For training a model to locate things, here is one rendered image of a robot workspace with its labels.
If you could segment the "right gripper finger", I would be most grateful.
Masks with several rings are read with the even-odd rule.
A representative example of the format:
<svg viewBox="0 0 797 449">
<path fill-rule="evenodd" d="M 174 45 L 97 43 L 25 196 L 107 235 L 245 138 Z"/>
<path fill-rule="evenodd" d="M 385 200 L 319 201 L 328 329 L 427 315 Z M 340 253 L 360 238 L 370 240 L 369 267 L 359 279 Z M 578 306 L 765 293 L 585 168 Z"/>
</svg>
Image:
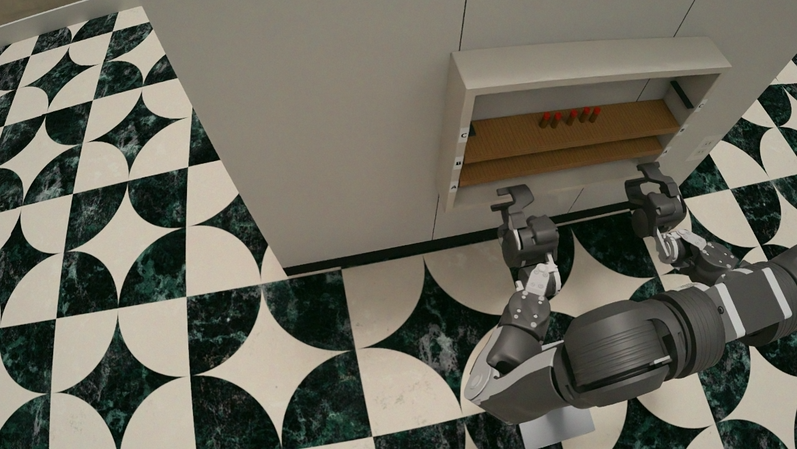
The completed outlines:
<svg viewBox="0 0 797 449">
<path fill-rule="evenodd" d="M 645 177 L 626 180 L 624 183 L 626 196 L 631 203 L 644 205 L 646 195 L 641 191 L 640 185 L 647 183 Z"/>
<path fill-rule="evenodd" d="M 660 184 L 660 192 L 666 194 L 666 197 L 677 197 L 680 200 L 680 191 L 678 185 L 670 176 L 661 174 L 659 170 L 659 162 L 644 162 L 644 164 L 637 165 L 637 170 L 643 172 L 647 182 Z"/>
</svg>

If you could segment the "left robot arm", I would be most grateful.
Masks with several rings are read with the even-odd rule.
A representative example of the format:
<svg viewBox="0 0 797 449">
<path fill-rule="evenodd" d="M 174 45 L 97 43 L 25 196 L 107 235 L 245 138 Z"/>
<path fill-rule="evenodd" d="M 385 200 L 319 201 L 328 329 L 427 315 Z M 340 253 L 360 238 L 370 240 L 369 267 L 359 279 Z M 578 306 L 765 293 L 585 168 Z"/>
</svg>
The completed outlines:
<svg viewBox="0 0 797 449">
<path fill-rule="evenodd" d="M 521 268 L 515 285 L 463 393 L 509 425 L 562 407 L 605 407 L 646 395 L 714 366 L 725 344 L 745 335 L 724 283 L 690 283 L 642 302 L 590 309 L 571 320 L 564 342 L 542 350 L 547 297 L 561 288 L 557 266 Z"/>
</svg>

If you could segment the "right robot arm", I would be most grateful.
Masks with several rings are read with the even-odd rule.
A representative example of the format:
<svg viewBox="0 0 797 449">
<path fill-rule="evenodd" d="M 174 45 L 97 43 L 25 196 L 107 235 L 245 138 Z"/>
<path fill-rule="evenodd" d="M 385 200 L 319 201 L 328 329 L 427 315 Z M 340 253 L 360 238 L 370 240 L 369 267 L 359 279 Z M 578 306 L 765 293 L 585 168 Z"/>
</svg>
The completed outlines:
<svg viewBox="0 0 797 449">
<path fill-rule="evenodd" d="M 784 320 L 737 339 L 741 343 L 761 347 L 797 331 L 797 244 L 769 261 L 743 260 L 735 269 L 739 259 L 720 243 L 707 242 L 686 229 L 662 233 L 661 238 L 670 243 L 671 256 L 663 259 L 659 253 L 660 263 L 688 275 L 692 283 L 713 287 L 756 270 L 763 272 Z M 689 258 L 693 258 L 690 265 L 683 261 Z"/>
</svg>

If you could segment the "beige wall rack case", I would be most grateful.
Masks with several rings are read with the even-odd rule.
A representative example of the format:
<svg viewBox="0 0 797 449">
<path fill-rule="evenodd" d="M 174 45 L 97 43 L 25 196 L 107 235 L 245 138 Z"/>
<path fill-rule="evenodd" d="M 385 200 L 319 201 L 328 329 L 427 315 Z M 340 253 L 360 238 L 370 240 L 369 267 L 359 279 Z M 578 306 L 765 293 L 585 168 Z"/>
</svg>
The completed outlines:
<svg viewBox="0 0 797 449">
<path fill-rule="evenodd" d="M 475 97 L 526 89 L 677 76 L 694 108 L 684 105 L 671 87 L 663 100 L 680 128 L 689 124 L 702 100 L 708 99 L 731 64 L 708 36 L 594 40 L 548 44 L 521 44 L 451 52 L 435 183 L 444 213 L 465 211 L 512 201 L 497 196 L 498 188 L 526 184 L 535 197 L 644 177 L 637 165 L 656 162 L 661 154 L 602 162 L 554 172 L 457 186 L 461 169 L 456 157 L 464 156 L 461 128 L 469 127 Z M 679 132 L 656 135 L 663 151 Z"/>
</svg>

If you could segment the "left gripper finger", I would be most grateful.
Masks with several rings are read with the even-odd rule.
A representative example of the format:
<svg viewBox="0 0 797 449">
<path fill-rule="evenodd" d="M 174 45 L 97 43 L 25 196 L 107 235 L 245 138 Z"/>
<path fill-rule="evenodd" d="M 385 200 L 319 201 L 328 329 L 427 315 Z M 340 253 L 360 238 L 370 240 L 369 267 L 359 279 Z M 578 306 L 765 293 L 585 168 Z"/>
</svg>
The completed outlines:
<svg viewBox="0 0 797 449">
<path fill-rule="evenodd" d="M 515 233 L 520 250 L 520 238 L 517 229 L 527 227 L 525 213 L 522 212 L 522 209 L 526 206 L 530 206 L 534 201 L 532 191 L 526 184 L 506 186 L 505 188 L 498 188 L 495 191 L 497 191 L 498 197 L 502 197 L 502 195 L 506 194 L 510 194 L 512 197 L 513 204 L 506 209 L 506 221 L 508 223 L 508 228 Z"/>
<path fill-rule="evenodd" d="M 497 230 L 497 236 L 499 238 L 500 247 L 502 247 L 502 241 L 503 241 L 504 237 L 506 236 L 507 231 L 510 230 L 508 228 L 508 223 L 506 221 L 506 209 L 509 206 L 511 206 L 512 204 L 513 204 L 513 201 L 506 202 L 506 203 L 499 203 L 499 204 L 495 204 L 495 205 L 490 206 L 492 212 L 500 211 L 500 213 L 502 214 L 503 222 L 504 222 L 503 225 L 500 225 L 498 227 L 498 230 Z"/>
</svg>

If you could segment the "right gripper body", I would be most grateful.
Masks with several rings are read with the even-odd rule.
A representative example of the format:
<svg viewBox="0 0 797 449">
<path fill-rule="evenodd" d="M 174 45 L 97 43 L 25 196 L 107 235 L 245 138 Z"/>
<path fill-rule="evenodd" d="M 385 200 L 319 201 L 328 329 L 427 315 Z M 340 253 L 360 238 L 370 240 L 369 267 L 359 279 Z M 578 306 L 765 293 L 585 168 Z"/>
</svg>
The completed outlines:
<svg viewBox="0 0 797 449">
<path fill-rule="evenodd" d="M 682 209 L 683 208 L 683 209 Z M 661 233 L 669 232 L 685 219 L 687 207 L 682 197 L 666 197 L 666 194 L 655 194 L 650 191 L 641 209 L 632 215 L 634 232 L 640 238 L 652 236 L 658 246 L 661 258 L 671 256 L 670 243 L 661 238 Z"/>
</svg>

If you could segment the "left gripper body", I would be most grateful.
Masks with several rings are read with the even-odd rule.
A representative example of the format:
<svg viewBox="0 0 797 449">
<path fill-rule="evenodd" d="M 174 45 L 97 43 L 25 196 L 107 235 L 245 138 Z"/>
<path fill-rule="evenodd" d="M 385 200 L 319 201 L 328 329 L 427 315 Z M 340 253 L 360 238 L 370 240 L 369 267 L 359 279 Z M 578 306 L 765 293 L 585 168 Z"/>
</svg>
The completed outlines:
<svg viewBox="0 0 797 449">
<path fill-rule="evenodd" d="M 502 241 L 502 254 L 508 267 L 523 267 L 535 263 L 557 261 L 559 233 L 552 220 L 547 216 L 530 216 L 526 220 L 527 227 L 517 229 L 520 237 L 519 250 L 515 233 L 508 230 Z"/>
</svg>

